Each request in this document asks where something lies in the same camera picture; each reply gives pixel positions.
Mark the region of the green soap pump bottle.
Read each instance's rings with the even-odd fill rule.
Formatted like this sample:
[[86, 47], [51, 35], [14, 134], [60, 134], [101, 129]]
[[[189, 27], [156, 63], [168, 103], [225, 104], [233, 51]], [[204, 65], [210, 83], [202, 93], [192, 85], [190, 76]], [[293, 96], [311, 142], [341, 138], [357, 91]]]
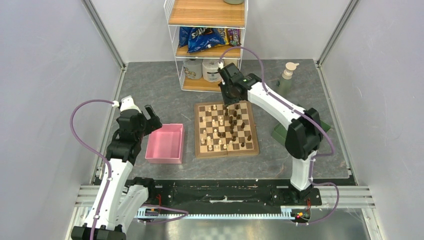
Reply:
[[294, 62], [287, 62], [285, 64], [285, 69], [281, 74], [281, 78], [277, 82], [277, 93], [280, 96], [285, 97], [289, 93], [293, 82], [293, 73], [299, 65], [299, 63]]

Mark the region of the dark candy bag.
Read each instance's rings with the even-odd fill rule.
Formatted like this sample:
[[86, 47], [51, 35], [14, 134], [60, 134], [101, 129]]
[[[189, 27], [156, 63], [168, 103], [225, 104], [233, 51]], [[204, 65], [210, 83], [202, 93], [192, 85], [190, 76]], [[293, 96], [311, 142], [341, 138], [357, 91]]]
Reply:
[[241, 45], [241, 31], [239, 28], [227, 28], [226, 29], [226, 41], [231, 47], [237, 47]]

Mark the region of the green plastic bin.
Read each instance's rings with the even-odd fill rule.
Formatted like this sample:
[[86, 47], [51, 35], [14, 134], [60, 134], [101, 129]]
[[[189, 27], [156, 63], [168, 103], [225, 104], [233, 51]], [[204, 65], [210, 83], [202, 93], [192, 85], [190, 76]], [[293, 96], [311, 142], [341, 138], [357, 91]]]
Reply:
[[[327, 124], [324, 121], [320, 121], [321, 128], [327, 133], [332, 126]], [[274, 128], [273, 132], [271, 133], [271, 136], [279, 142], [281, 145], [284, 145], [286, 142], [286, 136], [287, 136], [287, 129], [279, 122]]]

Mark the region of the white patterned mug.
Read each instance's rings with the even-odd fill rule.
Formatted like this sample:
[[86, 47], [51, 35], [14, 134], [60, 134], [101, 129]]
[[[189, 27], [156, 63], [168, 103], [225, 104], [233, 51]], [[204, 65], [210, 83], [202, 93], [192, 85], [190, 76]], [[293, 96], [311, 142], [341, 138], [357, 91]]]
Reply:
[[202, 60], [189, 58], [183, 62], [185, 77], [192, 80], [199, 80], [203, 76]]

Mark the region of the wooden chess board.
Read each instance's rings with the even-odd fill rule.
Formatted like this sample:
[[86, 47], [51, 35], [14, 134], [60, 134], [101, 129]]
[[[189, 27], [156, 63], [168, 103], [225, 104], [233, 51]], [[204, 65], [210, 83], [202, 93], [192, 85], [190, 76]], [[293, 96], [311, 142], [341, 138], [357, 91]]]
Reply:
[[252, 105], [240, 101], [225, 106], [220, 102], [194, 105], [196, 158], [253, 156], [260, 153]]

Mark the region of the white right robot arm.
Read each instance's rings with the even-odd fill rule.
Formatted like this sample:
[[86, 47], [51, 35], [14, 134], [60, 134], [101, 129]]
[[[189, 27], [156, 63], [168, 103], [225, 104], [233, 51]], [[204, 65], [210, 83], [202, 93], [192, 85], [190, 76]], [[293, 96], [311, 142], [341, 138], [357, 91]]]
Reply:
[[219, 87], [224, 105], [231, 106], [247, 101], [265, 110], [286, 129], [284, 146], [292, 156], [289, 200], [300, 205], [309, 198], [313, 186], [310, 177], [310, 164], [323, 140], [319, 130], [319, 113], [311, 108], [305, 110], [296, 106], [270, 89], [257, 75], [243, 75], [236, 65], [218, 63], [222, 78]]

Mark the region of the pink plastic bin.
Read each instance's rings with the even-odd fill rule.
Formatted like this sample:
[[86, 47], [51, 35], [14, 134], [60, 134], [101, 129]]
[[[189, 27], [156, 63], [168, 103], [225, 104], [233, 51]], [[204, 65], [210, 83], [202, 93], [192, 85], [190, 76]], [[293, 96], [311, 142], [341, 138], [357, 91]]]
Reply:
[[150, 164], [182, 164], [184, 135], [183, 124], [163, 124], [149, 135], [145, 159]]

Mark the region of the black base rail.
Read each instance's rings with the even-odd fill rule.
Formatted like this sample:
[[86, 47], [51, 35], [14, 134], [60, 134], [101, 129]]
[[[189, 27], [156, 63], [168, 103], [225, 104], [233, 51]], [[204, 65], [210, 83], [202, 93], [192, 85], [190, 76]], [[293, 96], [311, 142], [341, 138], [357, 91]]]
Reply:
[[137, 177], [124, 183], [123, 195], [130, 186], [146, 184], [146, 204], [165, 207], [161, 214], [187, 211], [191, 215], [265, 215], [278, 214], [281, 207], [301, 210], [333, 207], [342, 202], [343, 188], [354, 185], [351, 179], [319, 179], [305, 193], [297, 193], [287, 179], [162, 179]]

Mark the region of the white toilet paper roll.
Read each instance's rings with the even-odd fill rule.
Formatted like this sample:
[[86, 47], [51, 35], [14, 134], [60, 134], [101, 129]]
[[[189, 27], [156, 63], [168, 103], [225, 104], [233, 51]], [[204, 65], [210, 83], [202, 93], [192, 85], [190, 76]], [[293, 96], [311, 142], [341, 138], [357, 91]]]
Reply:
[[202, 61], [202, 76], [211, 83], [220, 82], [222, 80], [218, 71], [218, 59], [205, 58]]

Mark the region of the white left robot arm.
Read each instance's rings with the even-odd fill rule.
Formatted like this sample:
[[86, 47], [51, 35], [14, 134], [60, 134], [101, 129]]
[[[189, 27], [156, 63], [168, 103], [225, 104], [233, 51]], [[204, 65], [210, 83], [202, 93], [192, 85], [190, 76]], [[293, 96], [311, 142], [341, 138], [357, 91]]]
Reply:
[[73, 110], [69, 125], [75, 139], [89, 151], [98, 155], [106, 169], [95, 201], [82, 226], [74, 226], [73, 240], [125, 240], [132, 219], [142, 204], [152, 204], [157, 198], [155, 181], [152, 178], [135, 177], [128, 180], [136, 158], [141, 151], [142, 139], [162, 127], [160, 118], [151, 105], [145, 105], [149, 118], [134, 103], [132, 96], [121, 101], [108, 101], [118, 108], [118, 129], [102, 155], [88, 146], [76, 134], [74, 117], [83, 105]]

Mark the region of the blue chips bag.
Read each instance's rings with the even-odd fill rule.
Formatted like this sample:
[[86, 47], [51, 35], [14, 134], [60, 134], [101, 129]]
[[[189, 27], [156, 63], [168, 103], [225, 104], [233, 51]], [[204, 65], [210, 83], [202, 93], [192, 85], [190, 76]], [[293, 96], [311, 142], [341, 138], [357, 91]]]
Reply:
[[201, 52], [225, 44], [225, 39], [217, 28], [187, 26], [179, 28], [178, 47], [187, 46], [188, 53]]

